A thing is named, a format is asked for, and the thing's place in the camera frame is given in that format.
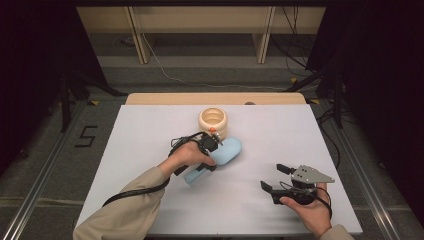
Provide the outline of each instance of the tripod leg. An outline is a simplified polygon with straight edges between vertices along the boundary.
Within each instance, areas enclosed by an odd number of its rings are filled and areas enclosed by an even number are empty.
[[[66,76],[61,79],[60,100],[62,101],[62,130],[65,132],[71,122],[71,108],[69,106],[68,81]]]
[[[342,71],[343,68],[339,67],[336,71],[336,83],[334,85],[334,106],[333,106],[333,118],[334,121],[336,121],[337,126],[339,128],[343,128],[342,126],[342,114],[341,114],[341,108],[342,108]]]
[[[303,79],[302,81],[298,82],[295,86],[292,86],[283,92],[296,92],[300,90],[301,88],[305,87],[306,85],[312,83],[313,81],[319,79],[322,75],[324,75],[327,72],[327,67],[323,67],[318,72],[312,74],[311,76]]]
[[[74,76],[76,76],[77,78],[81,79],[83,82],[94,85],[94,86],[100,88],[101,90],[111,94],[112,96],[128,96],[127,93],[122,93],[122,92],[119,92],[119,91],[117,91],[117,90],[115,90],[115,89],[113,89],[113,88],[111,88],[107,85],[100,84],[98,81],[95,81],[94,79],[85,75],[84,73],[74,71],[74,72],[72,72],[72,74]]]

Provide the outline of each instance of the metal rail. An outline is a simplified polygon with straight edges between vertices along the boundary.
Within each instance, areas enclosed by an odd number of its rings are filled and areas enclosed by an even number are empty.
[[[29,191],[21,207],[15,214],[14,218],[10,222],[9,227],[2,238],[3,240],[19,239],[21,233],[23,232],[25,228],[25,225],[27,224],[35,208],[35,205],[37,204],[37,201],[40,195],[42,194],[47,184],[47,181],[54,169],[56,161],[58,157],[60,156],[63,147],[65,146],[69,133],[73,130],[75,123],[79,119],[79,116],[81,115],[81,112],[84,109],[84,106],[85,104],[83,102],[79,102],[76,105],[76,108],[74,110],[75,114],[74,114],[74,117],[72,118],[72,121],[70,122],[67,130],[64,133],[60,133],[53,147],[53,150],[50,152],[50,155],[47,158],[43,168],[41,169],[37,179],[32,185],[31,190]]]
[[[322,106],[324,109],[330,109],[330,106],[327,101],[323,101]],[[364,168],[362,167],[361,162],[355,154],[355,151],[350,144],[345,132],[343,129],[339,129],[336,122],[331,119],[331,125],[334,128],[337,137],[344,150],[347,153],[349,163],[352,166],[354,175],[358,180],[358,185],[364,194],[365,200],[370,207],[371,212],[373,213],[375,220],[377,221],[378,226],[385,239],[401,239],[396,227],[394,226],[393,220],[390,217],[389,212],[384,207],[380,197],[375,191],[370,179],[368,178]]]

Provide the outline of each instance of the black strap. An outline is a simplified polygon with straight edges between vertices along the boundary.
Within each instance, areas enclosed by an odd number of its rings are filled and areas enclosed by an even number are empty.
[[[163,182],[161,185],[156,186],[156,187],[152,187],[152,188],[144,188],[144,189],[138,189],[138,190],[131,190],[131,191],[127,191],[127,192],[122,192],[122,193],[118,193],[115,196],[109,198],[102,207],[108,205],[109,203],[116,201],[118,199],[122,199],[122,198],[126,198],[126,197],[132,197],[132,196],[138,196],[138,195],[143,195],[143,194],[148,194],[148,193],[153,193],[153,192],[157,192],[163,188],[165,188],[168,183],[169,183],[170,178],[168,178],[165,182]]]
[[[330,219],[333,217],[333,210],[331,210],[331,206],[330,204],[328,204],[326,201],[324,201],[322,198],[318,197],[318,196],[314,196],[314,198],[318,201],[320,201],[322,204],[324,204],[324,206],[327,207],[328,212],[330,213]]]
[[[199,147],[199,150],[203,153],[203,154],[205,154],[206,156],[209,156],[209,153],[208,153],[208,151],[206,151],[206,149],[203,147],[203,145],[202,144],[200,144],[200,142],[198,141],[198,140],[196,140],[196,139],[194,139],[195,137],[197,137],[198,135],[202,135],[202,137],[204,137],[204,136],[207,136],[207,133],[205,133],[205,132],[198,132],[198,133],[195,133],[195,134],[193,134],[193,135],[191,135],[191,136],[188,136],[188,137],[180,137],[180,138],[176,138],[176,139],[172,139],[172,141],[171,141],[171,147],[172,147],[172,149],[171,149],[171,151],[169,152],[169,154],[168,154],[168,157],[169,156],[171,156],[179,147],[181,147],[182,145],[184,145],[184,144],[186,144],[186,143],[188,143],[188,142],[190,142],[190,141],[193,141],[193,142],[195,142],[195,143],[197,143],[197,146]],[[174,172],[174,174],[176,175],[176,176],[178,176],[178,175],[180,175],[182,172],[184,172],[186,169],[188,168],[188,166],[187,165],[184,165],[184,166],[182,166],[182,167],[179,167],[175,172]]]

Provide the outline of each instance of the black cable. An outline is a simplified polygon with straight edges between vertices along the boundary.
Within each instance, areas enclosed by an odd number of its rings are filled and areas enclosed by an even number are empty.
[[[137,189],[137,190],[131,190],[131,191],[126,191],[126,192],[122,192],[122,193],[118,193],[116,195],[114,195],[113,197],[109,198],[102,207],[108,205],[109,203],[122,199],[122,198],[127,198],[127,197],[133,197],[133,196],[138,196],[138,195],[143,195],[143,194],[148,194],[148,193],[153,193],[153,192],[157,192],[163,188],[165,188],[168,183],[170,181],[170,178],[168,178],[165,182],[163,182],[161,185],[156,186],[156,187],[152,187],[152,188],[143,188],[143,189]]]
[[[318,121],[318,120],[323,119],[324,117],[327,117],[327,119],[322,120],[324,122],[327,121],[328,119],[330,119],[332,117],[333,113],[330,113],[330,111],[332,111],[332,110],[333,109],[327,110],[321,117],[316,118],[316,120]],[[353,115],[353,113],[348,110],[348,111],[342,111],[341,115]],[[351,123],[351,124],[359,124],[359,121],[357,119],[348,120],[348,119],[342,118],[342,120],[345,121],[345,122]]]
[[[312,40],[311,36],[309,36],[310,34],[306,34],[306,37],[309,39],[309,41],[314,44],[314,40]]]
[[[327,203],[327,202],[326,202],[326,201],[324,201],[322,198],[320,198],[320,197],[318,197],[318,196],[315,196],[315,195],[313,195],[313,194],[311,194],[311,196],[312,196],[313,198],[315,198],[316,200],[320,201],[322,204],[324,204],[324,206],[325,206],[325,207],[327,207],[328,212],[329,212],[329,214],[330,214],[330,219],[331,219],[331,218],[333,217],[333,210],[331,209],[331,198],[330,198],[330,194],[328,194],[327,190],[325,190],[325,189],[323,189],[323,188],[319,188],[319,187],[317,187],[317,189],[320,189],[320,190],[324,191],[324,192],[327,194],[328,199],[329,199],[329,202]]]
[[[297,64],[299,64],[300,66],[306,68],[306,65],[299,62],[297,59],[295,59],[290,53],[288,53],[286,50],[284,50],[280,44],[275,40],[275,38],[271,35],[271,40],[272,42],[275,44],[275,47],[282,52],[284,55],[286,55],[286,57],[290,58],[291,60],[293,60],[293,62],[296,62]]]
[[[341,112],[342,115],[351,115],[352,117],[350,119],[343,119],[342,121],[351,123],[351,124],[359,124],[359,120],[356,118],[356,116],[353,114],[352,110],[348,107],[341,107],[342,109],[345,109],[346,111]]]
[[[311,51],[311,50],[312,50],[312,49],[307,48],[307,47],[305,47],[305,46],[301,46],[300,44],[296,44],[296,43],[289,42],[287,39],[285,39],[285,38],[283,37],[283,34],[278,34],[278,35],[280,36],[281,40],[283,40],[284,42],[286,42],[286,43],[288,43],[288,44],[291,44],[291,45],[293,45],[293,46],[295,46],[295,47],[297,47],[297,48],[302,48],[302,49],[304,49],[304,50],[306,50],[306,51]]]
[[[199,135],[204,135],[206,134],[205,132],[197,132],[191,136],[187,136],[187,137],[180,137],[180,138],[174,138],[171,140],[171,151],[168,154],[168,157],[171,156],[179,147],[181,147],[182,145],[184,145],[185,143],[187,143],[188,141],[193,141],[196,142],[197,144],[199,144],[198,141],[196,141],[194,139],[194,137],[197,137]]]
[[[336,142],[334,142],[334,140],[330,137],[330,135],[327,133],[327,131],[325,131],[324,127],[322,126],[322,124],[327,121],[328,119],[332,118],[332,111],[333,109],[329,109],[327,111],[325,111],[320,117],[318,117],[316,120],[318,121],[318,127],[320,128],[320,130],[324,133],[324,135],[328,138],[328,140],[330,140],[330,142],[334,145],[334,147],[336,148],[337,151],[337,162],[336,162],[336,169],[339,169],[340,166],[340,162],[341,162],[341,154],[340,154],[340,150],[337,147]]]
[[[288,17],[288,15],[287,15],[287,13],[286,13],[286,10],[284,9],[284,7],[282,7],[282,9],[283,9],[283,12],[284,12],[284,15],[285,15],[285,17],[286,17],[286,19],[287,19],[287,22],[289,23],[289,26],[290,26],[290,29],[292,30],[292,36],[291,36],[291,38],[290,38],[290,44],[292,45],[292,41],[293,41],[293,37],[295,37],[296,38],[296,40],[297,40],[297,43],[299,43],[299,38],[298,38],[298,34],[297,34],[297,17],[298,17],[298,14],[299,14],[299,7],[298,6],[295,6],[295,7],[293,7],[293,18],[294,18],[294,23],[293,23],[293,25],[291,24],[291,21],[290,21],[290,19],[289,19],[289,17]],[[302,57],[302,59],[303,59],[303,62],[305,63],[305,65],[307,64],[307,62],[306,62],[306,60],[305,60],[305,58],[304,58],[304,56],[301,56]]]

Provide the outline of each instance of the wire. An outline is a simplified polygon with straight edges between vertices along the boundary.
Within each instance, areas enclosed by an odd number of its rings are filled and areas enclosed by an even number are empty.
[[[359,120],[355,117],[355,115],[353,114],[353,112],[352,112],[352,110],[350,108],[342,107],[342,109],[346,109],[346,111],[341,112],[342,115],[351,116],[350,119],[344,119],[344,118],[342,118],[342,121],[345,121],[345,122],[351,123],[351,124],[359,124]]]
[[[134,43],[134,40],[132,40],[132,37],[127,37],[125,40],[122,39],[124,38],[126,35],[119,35],[118,37],[116,37],[113,42],[112,42],[112,46],[114,48],[118,48],[120,50],[131,50],[131,49],[135,49],[135,45],[130,45],[131,43]],[[120,42],[122,45],[124,45],[125,47],[119,46],[117,45],[117,42]]]
[[[130,190],[130,191],[126,191],[126,192],[121,192],[118,193],[112,197],[110,197],[104,204],[102,207],[108,205],[109,203],[119,200],[119,199],[123,199],[123,198],[127,198],[127,197],[133,197],[133,196],[139,196],[139,195],[144,195],[144,194],[149,194],[149,193],[153,193],[153,192],[157,192],[161,189],[164,189],[166,186],[168,186],[170,181],[170,178],[168,178],[165,182],[163,182],[162,184],[155,186],[155,187],[151,187],[151,188],[142,188],[142,189],[136,189],[136,190]]]
[[[180,142],[182,142],[183,144],[186,143],[188,140],[195,138],[199,135],[204,135],[205,132],[197,132],[193,135],[187,136],[187,137],[179,137],[179,138],[174,138],[171,140],[171,147],[175,147],[177,144],[179,144]]]
[[[309,34],[306,34],[306,37],[309,39],[311,44],[314,44],[314,40],[312,40],[312,38],[311,38],[311,36],[309,36]]]
[[[292,186],[290,184],[287,184],[287,183],[285,183],[283,181],[280,181],[280,185],[281,185],[281,187],[284,188],[284,190],[287,190],[287,191],[293,192],[293,193],[297,193],[297,194],[305,194],[305,195],[308,195],[308,196],[313,197],[315,200],[320,201],[325,207],[327,207],[328,212],[330,214],[330,219],[332,218],[332,216],[333,216],[333,210],[331,209],[331,197],[330,197],[330,194],[328,193],[328,191],[325,190],[324,188],[314,187],[312,189],[301,189],[301,188],[294,187],[294,186]],[[315,192],[317,190],[322,190],[322,191],[324,191],[327,194],[327,196],[328,196],[328,203],[326,201],[324,201],[322,198],[318,197],[317,195],[311,194],[312,192]]]
[[[299,44],[299,38],[298,38],[298,34],[297,34],[297,17],[298,17],[298,14],[299,14],[299,7],[298,7],[298,6],[293,7],[293,19],[294,19],[294,23],[293,23],[293,25],[292,25],[292,23],[291,23],[291,21],[290,21],[290,19],[289,19],[288,15],[287,15],[287,13],[286,13],[285,8],[284,8],[284,7],[282,7],[282,9],[283,9],[284,15],[286,16],[287,22],[289,23],[290,29],[292,30],[292,35],[291,35],[291,37],[290,37],[290,45],[289,45],[289,47],[287,48],[287,52],[288,52],[288,51],[289,51],[289,49],[290,49],[290,46],[292,45],[293,38],[296,38],[297,43]],[[303,49],[302,49],[302,48],[301,48],[301,50],[302,50],[302,52],[303,52],[303,54],[302,54],[302,56],[301,56],[301,57],[302,57],[302,59],[303,59],[303,62],[304,62],[304,63],[305,63],[305,65],[306,65],[306,64],[307,64],[307,62],[306,62],[305,58],[303,57],[303,55],[306,55],[306,53],[303,51]]]
[[[324,133],[324,135],[328,138],[328,140],[330,140],[330,142],[334,145],[334,147],[336,148],[337,151],[337,162],[336,162],[336,169],[339,169],[340,166],[340,162],[341,162],[341,154],[340,154],[340,150],[336,144],[336,142],[334,142],[334,140],[330,137],[330,135],[327,133],[327,131],[325,131],[324,127],[322,126],[322,124],[327,121],[328,119],[332,118],[332,111],[333,109],[329,109],[327,111],[325,111],[321,117],[318,117],[316,120],[318,121],[318,127],[321,129],[321,131]]]
[[[307,47],[305,47],[305,46],[301,46],[301,45],[299,45],[299,44],[292,43],[292,42],[288,41],[287,39],[285,39],[285,38],[283,37],[283,35],[282,35],[282,34],[278,34],[278,35],[280,36],[281,40],[283,40],[284,42],[286,42],[286,43],[288,43],[288,44],[291,44],[291,45],[293,45],[293,46],[295,46],[295,47],[297,47],[297,48],[302,48],[302,49],[304,49],[304,50],[306,50],[306,51],[311,51],[311,50],[312,50],[312,49],[307,48]]]
[[[150,49],[150,51],[153,54],[153,57],[155,58],[155,60],[159,63],[159,66],[162,70],[163,75],[170,79],[170,80],[174,80],[177,81],[179,83],[188,85],[188,86],[204,86],[204,87],[211,87],[211,88],[226,88],[226,87],[239,87],[239,88],[247,88],[247,89],[272,89],[272,90],[278,90],[278,91],[284,91],[287,88],[278,88],[278,87],[267,87],[267,86],[244,86],[244,85],[235,85],[235,84],[230,84],[230,85],[210,85],[210,84],[205,84],[205,83],[188,83],[185,82],[179,78],[174,78],[174,77],[170,77],[168,76],[168,74],[166,74],[165,69],[163,68],[162,63],[159,61],[159,59],[156,56],[156,53],[153,51],[152,47],[150,46],[149,42],[146,39],[146,36],[144,35],[144,33],[142,33],[143,39],[146,42],[148,48]]]
[[[294,58],[287,50],[284,50],[281,46],[280,46],[280,44],[275,40],[275,38],[271,35],[271,40],[272,40],[272,42],[275,44],[275,47],[277,47],[277,49],[280,51],[280,52],[282,52],[284,55],[286,55],[286,58],[288,57],[288,58],[290,58],[291,60],[293,60],[293,62],[295,62],[295,63],[297,63],[297,64],[299,64],[300,66],[302,66],[302,67],[304,67],[304,68],[306,68],[306,65],[305,64],[303,64],[303,63],[301,63],[301,62],[299,62],[296,58]]]

